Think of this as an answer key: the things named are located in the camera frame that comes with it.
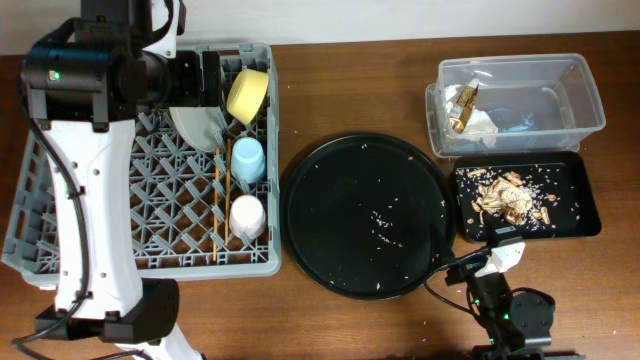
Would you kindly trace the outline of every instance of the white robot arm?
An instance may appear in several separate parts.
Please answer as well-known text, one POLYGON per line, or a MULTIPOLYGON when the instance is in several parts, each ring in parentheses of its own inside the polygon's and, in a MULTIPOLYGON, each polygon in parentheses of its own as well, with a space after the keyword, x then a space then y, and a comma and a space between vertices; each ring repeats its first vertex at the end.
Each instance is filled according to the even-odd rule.
POLYGON ((157 89, 150 97, 148 84, 167 74, 158 71, 164 64, 158 55, 175 57, 184 5, 82 0, 81 6, 81 18, 33 46, 22 73, 32 131, 49 154, 61 263, 55 305, 36 318, 36 334, 14 345, 39 358, 24 344, 98 336, 139 358, 201 359, 176 324, 175 280, 138 276, 129 216, 133 119, 140 102, 162 97, 157 89), (72 33, 76 42, 68 43, 72 33))

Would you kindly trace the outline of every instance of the gray dish rack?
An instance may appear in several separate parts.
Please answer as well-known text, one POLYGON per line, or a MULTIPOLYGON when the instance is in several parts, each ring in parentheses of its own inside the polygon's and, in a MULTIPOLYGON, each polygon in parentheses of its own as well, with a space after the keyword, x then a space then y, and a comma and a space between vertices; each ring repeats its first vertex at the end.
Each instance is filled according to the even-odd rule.
MULTIPOLYGON (((190 147, 174 129, 168 111, 141 114, 129 172, 132 251, 141 277, 206 280, 270 276, 282 263, 279 230, 278 75, 266 44, 191 46, 178 50, 219 51, 225 92, 237 74, 250 68, 269 74, 266 99, 252 126, 245 127, 221 108, 232 141, 257 138, 265 147, 267 177, 247 185, 232 178, 224 188, 228 169, 226 149, 220 157, 190 147), (215 168, 220 169, 215 182, 215 168), (214 204, 214 189, 221 194, 214 204), (252 194, 267 209, 267 231, 256 239, 229 233, 225 245, 225 196, 231 201, 252 194), (213 218, 218 217, 216 235, 213 218), (213 260, 213 244, 218 245, 213 260)), ((58 282, 60 253, 56 234, 53 188, 47 158, 29 135, 2 261, 18 270, 29 284, 53 288, 58 282)))

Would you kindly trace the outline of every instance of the black plate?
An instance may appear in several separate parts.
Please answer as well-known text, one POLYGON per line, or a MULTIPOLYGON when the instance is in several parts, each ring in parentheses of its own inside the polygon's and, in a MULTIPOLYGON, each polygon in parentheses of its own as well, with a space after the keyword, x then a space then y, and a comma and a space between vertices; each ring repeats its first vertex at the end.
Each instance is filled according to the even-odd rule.
MULTIPOLYGON (((566 151, 460 158, 453 174, 462 213, 461 223, 468 240, 486 242, 490 232, 486 226, 481 226, 478 213, 471 207, 471 201, 481 196, 476 190, 478 182, 483 181, 484 177, 469 178, 461 174, 478 168, 493 172, 491 181, 504 172, 515 171, 526 182, 541 185, 538 201, 548 209, 551 224, 527 221, 524 225, 514 226, 514 234, 525 239, 544 239, 595 236, 600 233, 602 224, 582 158, 566 151), (556 195, 558 199, 545 199, 548 194, 556 195), (474 222, 469 224, 468 219, 474 219, 474 222)), ((510 224, 500 217, 491 226, 509 229, 510 224)))
POLYGON ((312 279, 338 294, 386 299, 423 283, 431 239, 455 237, 453 198, 440 169, 399 139, 358 134, 330 141, 293 171, 282 235, 312 279))

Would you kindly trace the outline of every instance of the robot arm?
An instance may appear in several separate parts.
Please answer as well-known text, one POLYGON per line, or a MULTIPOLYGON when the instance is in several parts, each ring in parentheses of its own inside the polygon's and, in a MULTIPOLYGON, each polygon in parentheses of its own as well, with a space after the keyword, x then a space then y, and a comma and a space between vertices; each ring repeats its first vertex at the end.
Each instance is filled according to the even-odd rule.
POLYGON ((166 87, 153 87, 167 81, 156 54, 175 56, 184 5, 82 0, 81 6, 81 18, 33 46, 22 73, 32 130, 49 155, 61 264, 55 305, 37 317, 38 333, 14 344, 25 349, 38 338, 98 336, 145 358, 200 359, 175 324, 177 283, 138 276, 129 216, 133 119, 138 104, 165 95, 166 87), (164 25, 152 27, 152 5, 164 7, 164 25), (76 42, 68 43, 72 33, 76 42))
POLYGON ((511 290, 504 272, 519 263, 525 244, 523 238, 511 230, 497 229, 499 225, 492 218, 486 219, 487 231, 493 234, 489 243, 459 258, 455 258, 451 247, 434 232, 433 253, 439 257, 434 259, 436 270, 427 278, 425 288, 448 305, 471 314, 487 331, 491 345, 474 347, 473 359, 542 360, 545 359, 543 347, 551 344, 555 301, 534 289, 511 290), (468 308, 443 298, 429 287, 428 281, 435 273, 445 270, 448 286, 467 284, 468 308))

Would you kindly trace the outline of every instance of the wooden table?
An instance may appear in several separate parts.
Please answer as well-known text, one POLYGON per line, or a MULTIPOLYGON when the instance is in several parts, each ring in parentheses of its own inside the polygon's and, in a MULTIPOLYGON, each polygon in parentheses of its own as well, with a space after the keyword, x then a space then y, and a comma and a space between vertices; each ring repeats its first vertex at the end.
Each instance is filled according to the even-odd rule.
MULTIPOLYGON (((444 59, 538 53, 583 54, 602 97, 607 126, 581 144, 580 154, 602 218, 593 238, 529 242, 507 278, 555 297, 550 350, 575 350, 589 359, 640 357, 640 32, 278 46, 280 169, 304 151, 350 131, 393 135, 432 156, 424 90, 444 59)), ((20 58, 0 59, 0 234, 4 234, 27 136, 15 80, 20 58)), ((439 160, 445 171, 453 163, 439 160)), ((476 246, 461 238, 454 250, 476 246)), ((462 287, 437 291, 458 302, 462 287)), ((53 301, 20 274, 0 266, 3 314, 0 358, 21 358, 10 339, 33 328, 53 301)), ((179 322, 192 346, 209 359, 385 358, 470 350, 486 333, 468 315, 424 289, 389 301, 364 302, 316 285, 285 253, 273 277, 180 284, 179 322)), ((117 350, 96 339, 39 341, 55 358, 86 359, 117 350)))

